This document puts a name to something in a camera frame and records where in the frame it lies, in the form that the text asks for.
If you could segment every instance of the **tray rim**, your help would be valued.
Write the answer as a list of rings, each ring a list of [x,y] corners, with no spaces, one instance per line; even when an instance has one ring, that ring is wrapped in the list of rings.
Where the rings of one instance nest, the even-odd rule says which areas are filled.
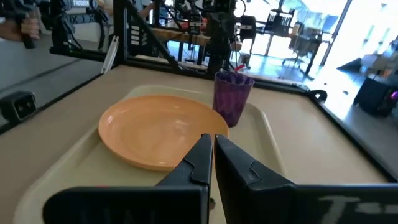
[[[131,96],[129,96],[129,94],[131,92],[133,92],[134,90],[140,89],[140,88],[149,88],[149,87],[161,87],[161,88],[169,88],[169,89],[173,89],[173,90],[178,90],[178,91],[188,91],[191,93],[196,93],[196,94],[201,94],[201,95],[206,95],[206,96],[211,96],[211,94],[207,94],[207,93],[202,93],[199,91],[191,91],[191,90],[184,90],[182,88],[173,88],[173,87],[169,87],[169,86],[163,86],[163,85],[140,85],[137,86],[135,88],[133,88],[125,97],[121,98],[119,101],[125,100],[127,98],[130,98]],[[268,119],[265,115],[265,113],[260,110],[257,106],[255,106],[254,104],[247,102],[245,109],[249,109],[249,110],[255,110],[257,113],[259,113],[261,115],[261,118],[263,120],[264,127],[266,128],[272,147],[273,147],[273,151],[275,154],[275,159],[279,165],[279,169],[280,171],[275,171],[278,174],[284,176],[285,178],[289,178],[286,168],[285,168],[285,164],[283,162],[280,150],[277,146],[277,143],[275,141],[275,137],[274,134],[272,133],[271,130],[271,126],[268,122]],[[33,184],[30,185],[27,190],[22,194],[22,196],[19,198],[17,206],[14,210],[14,216],[12,217],[12,223],[15,224],[21,224],[23,223],[22,221],[24,220],[22,215],[19,215],[20,213],[23,212],[23,206],[25,205],[26,201],[28,201],[29,197],[31,197],[34,194],[34,191],[38,189],[38,187],[40,187],[40,185],[42,185],[46,180],[48,180],[49,178],[51,178],[51,176],[53,175],[53,170],[54,169],[59,169],[62,166],[65,165],[65,163],[68,161],[68,159],[74,155],[74,153],[76,153],[77,151],[80,150],[81,145],[84,144],[90,137],[92,137],[93,134],[96,134],[98,139],[100,141],[102,141],[99,132],[98,132],[98,123],[93,125],[92,128],[90,128],[89,130],[87,130],[87,132],[82,135],[82,137],[77,140],[77,142],[75,142],[69,150],[66,151],[66,153],[64,153],[59,159],[57,159],[38,179],[35,179]]]

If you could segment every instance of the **black box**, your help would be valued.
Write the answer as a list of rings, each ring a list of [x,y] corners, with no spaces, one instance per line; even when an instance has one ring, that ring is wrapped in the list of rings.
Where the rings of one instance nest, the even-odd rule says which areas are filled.
[[[367,77],[354,99],[365,112],[374,116],[389,116],[398,100],[398,87],[387,80]]]
[[[12,93],[0,99],[0,110],[4,119],[20,123],[36,112],[35,96],[29,91]]]

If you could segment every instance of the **purple light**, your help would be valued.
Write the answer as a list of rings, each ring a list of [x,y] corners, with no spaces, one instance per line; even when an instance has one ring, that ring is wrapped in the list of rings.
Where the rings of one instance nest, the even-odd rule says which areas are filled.
[[[398,99],[398,91],[395,91],[395,92],[391,93],[390,98],[391,98],[392,100]]]

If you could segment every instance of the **hand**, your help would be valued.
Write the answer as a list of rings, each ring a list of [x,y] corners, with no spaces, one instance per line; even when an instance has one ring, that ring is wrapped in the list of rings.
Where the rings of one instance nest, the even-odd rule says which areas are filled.
[[[24,19],[21,24],[21,34],[27,34],[35,40],[39,40],[39,20],[36,18]]]
[[[147,6],[150,10],[151,9],[155,9],[155,3],[151,2],[148,6]]]
[[[113,8],[108,7],[105,3],[98,1],[98,5],[104,9],[105,12],[108,13],[108,15],[113,16]]]

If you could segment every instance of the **table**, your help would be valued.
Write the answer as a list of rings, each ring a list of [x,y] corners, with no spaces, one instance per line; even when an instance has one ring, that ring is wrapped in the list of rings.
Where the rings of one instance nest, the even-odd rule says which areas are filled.
[[[209,80],[120,65],[4,133],[0,136],[0,223],[11,222],[21,195],[107,108],[141,85],[213,91]],[[290,180],[301,184],[386,182],[306,98],[254,88],[248,100],[266,114]]]
[[[163,41],[174,40],[180,42],[180,47],[178,48],[178,61],[182,61],[183,44],[194,44],[199,45],[198,60],[197,65],[201,65],[204,59],[205,47],[210,40],[210,37],[203,34],[200,35],[190,35],[185,32],[180,32],[168,28],[178,28],[176,23],[168,22],[164,28],[152,28],[154,34]],[[231,48],[236,51],[242,49],[242,43],[237,42],[236,44],[231,44]]]
[[[268,35],[270,35],[269,40],[268,40],[268,44],[267,44],[267,48],[266,48],[266,53],[264,54],[264,56],[268,56],[269,49],[270,49],[270,47],[271,47],[272,38],[273,38],[275,35],[278,36],[278,37],[288,37],[288,38],[291,38],[291,37],[292,37],[292,34],[280,34],[280,33],[272,32],[272,31],[264,31],[262,34],[268,34]],[[330,41],[329,41],[329,40],[320,40],[320,39],[317,39],[317,38],[309,37],[309,36],[307,36],[307,35],[297,35],[297,37],[302,38],[302,39],[305,39],[305,40],[307,40],[307,41],[310,41],[312,44],[315,44],[313,53],[312,53],[311,58],[310,58],[310,63],[308,63],[308,66],[307,66],[307,68],[305,69],[305,71],[303,71],[303,70],[300,69],[300,71],[301,71],[307,78],[313,80],[313,78],[310,77],[308,74],[310,73],[310,70],[311,70],[311,68],[312,68],[313,61],[315,60],[315,57],[317,56],[317,53],[318,53],[318,50],[319,50],[319,46],[320,46],[322,43],[329,43]]]

